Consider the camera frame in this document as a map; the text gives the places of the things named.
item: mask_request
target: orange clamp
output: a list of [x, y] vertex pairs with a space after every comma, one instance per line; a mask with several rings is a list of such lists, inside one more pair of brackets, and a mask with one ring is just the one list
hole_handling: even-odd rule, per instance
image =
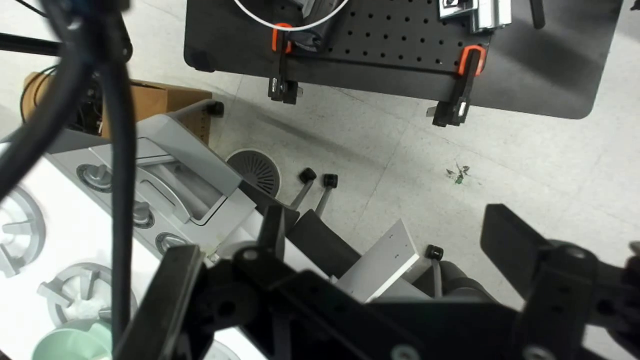
[[464, 47], [457, 72], [459, 72], [459, 77], [464, 77], [471, 53], [481, 53], [481, 65], [479, 65], [479, 70], [476, 70], [476, 79], [479, 79], [482, 74], [482, 70], [484, 70], [484, 58], [487, 58], [487, 48], [482, 48], [479, 45]]
[[[279, 22], [277, 27], [281, 27], [281, 29], [295, 29], [292, 25], [286, 25], [286, 22]], [[272, 30], [272, 53], [279, 53], [281, 37], [283, 37], [283, 33], [275, 29], [275, 30]], [[292, 50], [295, 50], [295, 45], [292, 45], [292, 42], [286, 42], [284, 55], [292, 55]]]

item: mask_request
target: black metal bracket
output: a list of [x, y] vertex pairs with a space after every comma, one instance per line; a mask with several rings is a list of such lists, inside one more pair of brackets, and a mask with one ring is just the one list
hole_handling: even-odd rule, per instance
[[275, 102], [297, 104], [299, 82], [288, 81], [286, 57], [292, 53], [292, 42], [284, 33], [272, 33], [275, 67], [269, 79], [269, 97]]

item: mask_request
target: gray surface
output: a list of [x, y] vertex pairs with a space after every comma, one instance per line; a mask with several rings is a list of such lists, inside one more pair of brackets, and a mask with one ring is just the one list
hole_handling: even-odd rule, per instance
[[[547, 29], [534, 30], [531, 3], [514, 0], [514, 25], [494, 37], [472, 104], [565, 118], [590, 114], [620, 4], [622, 0], [547, 3]], [[201, 70], [271, 74], [272, 57], [264, 29], [258, 30], [250, 21], [228, 29], [228, 7], [219, 3], [190, 0], [190, 7], [195, 13], [186, 18], [185, 50], [189, 65]], [[454, 79], [446, 74], [389, 67], [326, 61], [291, 61], [288, 67], [292, 81], [414, 99], [445, 101], [454, 86]]]

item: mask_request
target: screw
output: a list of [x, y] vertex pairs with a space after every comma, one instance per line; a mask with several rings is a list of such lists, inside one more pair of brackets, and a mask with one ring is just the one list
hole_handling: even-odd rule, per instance
[[247, 262], [256, 262], [258, 261], [258, 253], [250, 249], [250, 251], [242, 253], [242, 258]]
[[557, 356], [543, 346], [527, 346], [523, 353], [523, 358], [525, 360], [557, 360]]
[[393, 348], [393, 360], [421, 360], [421, 354], [414, 346], [399, 344]]

